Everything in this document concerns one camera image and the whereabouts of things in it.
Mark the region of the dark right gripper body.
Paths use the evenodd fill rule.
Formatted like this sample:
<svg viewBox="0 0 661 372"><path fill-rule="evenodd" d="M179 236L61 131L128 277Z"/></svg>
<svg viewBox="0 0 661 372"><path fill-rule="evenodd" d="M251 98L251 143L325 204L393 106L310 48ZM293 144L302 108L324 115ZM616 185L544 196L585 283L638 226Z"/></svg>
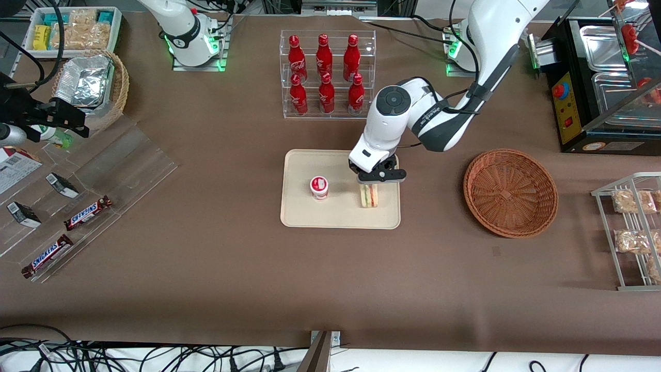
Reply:
<svg viewBox="0 0 661 372"><path fill-rule="evenodd" d="M1 83L1 142L40 142L40 126L55 128L56 124L26 89L7 88L14 83L8 75L1 73Z"/></svg>

